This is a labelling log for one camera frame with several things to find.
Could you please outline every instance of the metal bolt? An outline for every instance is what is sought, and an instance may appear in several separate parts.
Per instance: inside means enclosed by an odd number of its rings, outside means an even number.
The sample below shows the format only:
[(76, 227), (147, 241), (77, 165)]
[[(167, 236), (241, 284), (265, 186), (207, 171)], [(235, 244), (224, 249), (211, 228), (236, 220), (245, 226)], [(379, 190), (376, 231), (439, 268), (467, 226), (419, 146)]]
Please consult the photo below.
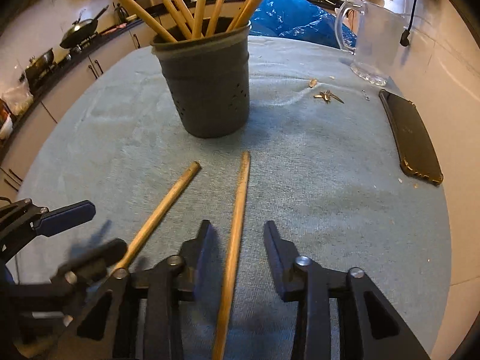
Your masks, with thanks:
[(169, 266), (179, 266), (180, 264), (183, 263), (183, 258), (182, 256), (178, 256), (177, 254), (170, 256), (167, 258), (166, 263)]
[(360, 279), (360, 278), (363, 278), (363, 276), (365, 276), (365, 272), (360, 268), (352, 268), (350, 269), (350, 276), (356, 279)]
[(71, 316), (71, 315), (65, 315), (63, 317), (63, 324), (67, 327), (68, 325), (70, 325), (71, 321), (73, 321), (74, 318)]
[(298, 256), (295, 258), (295, 263), (298, 266), (309, 266), (311, 264), (311, 259), (307, 256)]
[(123, 279), (126, 278), (128, 275), (128, 272), (124, 268), (119, 268), (113, 273), (113, 277), (116, 279)]
[(75, 284), (77, 282), (77, 275), (74, 274), (72, 271), (68, 271), (65, 274), (65, 280), (70, 284)]

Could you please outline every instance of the tablecloth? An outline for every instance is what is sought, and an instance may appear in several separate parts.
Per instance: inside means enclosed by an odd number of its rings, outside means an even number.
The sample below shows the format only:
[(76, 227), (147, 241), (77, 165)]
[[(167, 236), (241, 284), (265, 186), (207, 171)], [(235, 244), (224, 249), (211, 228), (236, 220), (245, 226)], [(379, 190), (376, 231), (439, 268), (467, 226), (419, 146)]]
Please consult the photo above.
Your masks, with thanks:
[[(290, 358), (296, 304), (283, 303), (274, 291), (262, 239), (270, 219), (323, 266), (362, 267), (431, 351), (450, 284), (442, 186), (402, 173), (379, 89), (351, 72), (349, 54), (267, 37), (249, 37), (249, 52), (250, 117), (224, 138), (198, 139), (183, 129), (149, 47), (119, 61), (78, 99), (39, 152), (19, 197), (51, 210), (89, 199), (97, 214), (31, 242), (19, 254), (21, 281), (48, 280), (60, 263), (109, 239), (130, 242), (184, 169), (199, 161), (201, 172), (132, 269), (154, 266), (193, 238), (202, 219), (212, 222), (217, 246), (203, 295), (181, 306), (185, 358), (209, 359), (239, 158), (249, 150), (225, 359)], [(345, 104), (313, 97), (326, 89)], [(388, 89), (398, 91), (392, 83)]]

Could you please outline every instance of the smartphone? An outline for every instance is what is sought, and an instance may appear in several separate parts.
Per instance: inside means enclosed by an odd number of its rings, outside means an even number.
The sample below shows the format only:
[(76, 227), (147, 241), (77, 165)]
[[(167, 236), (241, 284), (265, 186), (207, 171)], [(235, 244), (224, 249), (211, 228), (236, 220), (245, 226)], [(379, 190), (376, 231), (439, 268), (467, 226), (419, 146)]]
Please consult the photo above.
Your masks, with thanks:
[(443, 174), (437, 154), (415, 104), (384, 89), (379, 96), (392, 128), (403, 173), (440, 185)]

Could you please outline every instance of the glass mug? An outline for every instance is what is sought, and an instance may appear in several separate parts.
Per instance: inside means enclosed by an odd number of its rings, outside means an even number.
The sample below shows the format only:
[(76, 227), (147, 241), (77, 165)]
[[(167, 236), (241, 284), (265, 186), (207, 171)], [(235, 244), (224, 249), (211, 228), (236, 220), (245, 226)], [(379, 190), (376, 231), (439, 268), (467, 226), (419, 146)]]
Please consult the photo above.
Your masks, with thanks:
[[(350, 10), (361, 15), (356, 47), (345, 44), (342, 35), (343, 20)], [(362, 5), (345, 1), (335, 21), (335, 37), (340, 49), (354, 53), (350, 66), (353, 72), (379, 86), (387, 84), (403, 30), (401, 15), (368, 1), (362, 1)]]

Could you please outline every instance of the kettle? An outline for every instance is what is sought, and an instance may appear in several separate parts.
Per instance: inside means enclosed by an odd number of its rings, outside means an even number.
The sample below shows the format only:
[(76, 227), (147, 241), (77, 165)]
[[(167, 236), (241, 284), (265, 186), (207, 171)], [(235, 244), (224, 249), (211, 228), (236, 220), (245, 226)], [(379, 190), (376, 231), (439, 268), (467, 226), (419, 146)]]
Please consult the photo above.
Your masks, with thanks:
[(117, 7), (115, 8), (115, 24), (123, 24), (127, 22), (127, 17), (129, 16), (127, 10), (120, 5), (120, 3), (117, 4)]

